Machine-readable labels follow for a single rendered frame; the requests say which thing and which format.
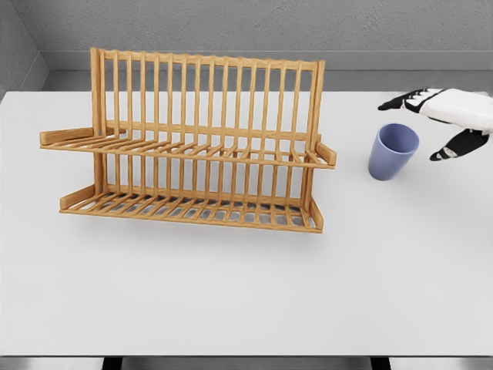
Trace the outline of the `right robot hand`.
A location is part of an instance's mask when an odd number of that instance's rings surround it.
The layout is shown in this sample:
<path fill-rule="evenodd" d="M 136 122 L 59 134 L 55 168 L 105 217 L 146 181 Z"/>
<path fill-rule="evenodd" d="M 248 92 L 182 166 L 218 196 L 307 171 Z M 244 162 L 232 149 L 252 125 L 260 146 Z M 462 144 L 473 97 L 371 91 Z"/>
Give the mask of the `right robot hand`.
<path fill-rule="evenodd" d="M 431 161 L 465 156 L 484 146 L 493 134 L 493 97 L 461 89 L 424 88 L 407 92 L 378 109 L 408 109 L 463 130 L 433 153 Z"/>

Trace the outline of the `blue plastic cup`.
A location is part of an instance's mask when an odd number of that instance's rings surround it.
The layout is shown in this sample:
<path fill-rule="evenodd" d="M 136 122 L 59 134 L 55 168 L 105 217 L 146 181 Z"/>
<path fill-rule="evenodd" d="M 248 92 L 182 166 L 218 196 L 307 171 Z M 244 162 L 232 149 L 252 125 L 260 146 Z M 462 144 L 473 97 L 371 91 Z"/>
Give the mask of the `blue plastic cup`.
<path fill-rule="evenodd" d="M 400 123 L 382 126 L 376 135 L 368 163 L 370 175 L 377 180 L 395 177 L 414 155 L 419 138 L 410 127 Z"/>

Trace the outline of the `wooden two-tier dish rack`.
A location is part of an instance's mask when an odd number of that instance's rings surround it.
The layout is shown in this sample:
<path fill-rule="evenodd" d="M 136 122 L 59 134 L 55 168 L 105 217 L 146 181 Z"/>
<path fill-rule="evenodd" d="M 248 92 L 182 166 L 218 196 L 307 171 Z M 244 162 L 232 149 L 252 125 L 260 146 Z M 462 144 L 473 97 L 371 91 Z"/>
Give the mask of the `wooden two-tier dish rack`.
<path fill-rule="evenodd" d="M 320 233 L 322 61 L 93 48 L 92 125 L 40 133 L 93 155 L 67 214 Z"/>

